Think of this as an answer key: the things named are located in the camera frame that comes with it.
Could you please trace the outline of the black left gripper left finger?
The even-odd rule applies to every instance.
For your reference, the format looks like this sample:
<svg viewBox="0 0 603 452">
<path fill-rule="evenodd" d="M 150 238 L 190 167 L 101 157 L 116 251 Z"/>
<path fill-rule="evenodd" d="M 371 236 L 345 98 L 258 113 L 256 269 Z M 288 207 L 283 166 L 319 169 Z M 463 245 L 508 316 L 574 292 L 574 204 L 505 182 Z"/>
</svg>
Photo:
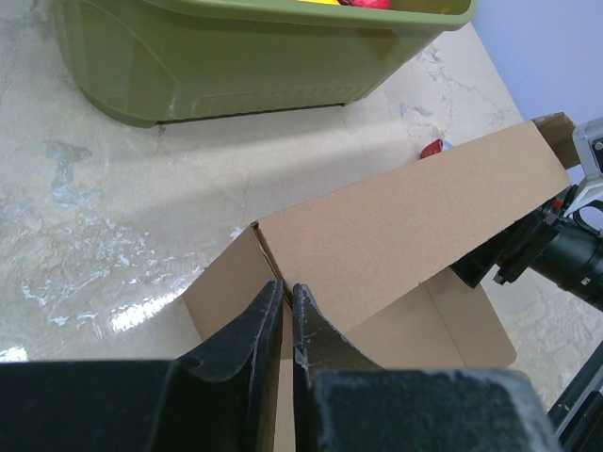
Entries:
<svg viewBox="0 0 603 452">
<path fill-rule="evenodd" d="M 5 363 L 5 451 L 270 451 L 284 290 L 174 360 Z"/>
</svg>

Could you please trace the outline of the brown cardboard box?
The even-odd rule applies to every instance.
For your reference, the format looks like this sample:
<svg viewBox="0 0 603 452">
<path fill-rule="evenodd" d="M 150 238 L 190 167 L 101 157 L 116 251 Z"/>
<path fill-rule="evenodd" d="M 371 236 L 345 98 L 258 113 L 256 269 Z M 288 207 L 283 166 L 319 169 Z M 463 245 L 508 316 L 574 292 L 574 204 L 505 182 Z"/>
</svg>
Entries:
<svg viewBox="0 0 603 452">
<path fill-rule="evenodd" d="M 382 366 L 512 365 L 489 298 L 451 267 L 569 185 L 574 128 L 563 113 L 526 121 L 256 221 L 185 291 L 198 333 L 280 279 Z"/>
</svg>

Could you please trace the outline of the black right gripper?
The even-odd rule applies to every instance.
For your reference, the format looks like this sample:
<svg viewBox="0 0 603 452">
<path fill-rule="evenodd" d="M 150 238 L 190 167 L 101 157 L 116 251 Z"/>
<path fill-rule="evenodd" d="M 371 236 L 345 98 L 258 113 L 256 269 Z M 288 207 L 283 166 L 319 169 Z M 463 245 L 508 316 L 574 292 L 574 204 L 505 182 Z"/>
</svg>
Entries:
<svg viewBox="0 0 603 452">
<path fill-rule="evenodd" d="M 469 287 L 476 288 L 493 266 L 494 281 L 515 282 L 528 268 L 582 301 L 602 309 L 602 233 L 571 214 L 578 188 L 556 197 L 516 221 L 450 265 Z"/>
</svg>

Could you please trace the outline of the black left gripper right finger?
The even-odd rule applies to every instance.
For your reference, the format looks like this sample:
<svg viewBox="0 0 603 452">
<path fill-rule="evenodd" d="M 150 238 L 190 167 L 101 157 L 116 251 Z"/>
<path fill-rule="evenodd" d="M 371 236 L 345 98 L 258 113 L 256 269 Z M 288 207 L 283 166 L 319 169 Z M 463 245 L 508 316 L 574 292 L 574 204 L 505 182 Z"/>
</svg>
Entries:
<svg viewBox="0 0 603 452">
<path fill-rule="evenodd" d="M 513 370 L 386 370 L 293 289 L 299 451 L 559 451 L 528 378 Z"/>
</svg>

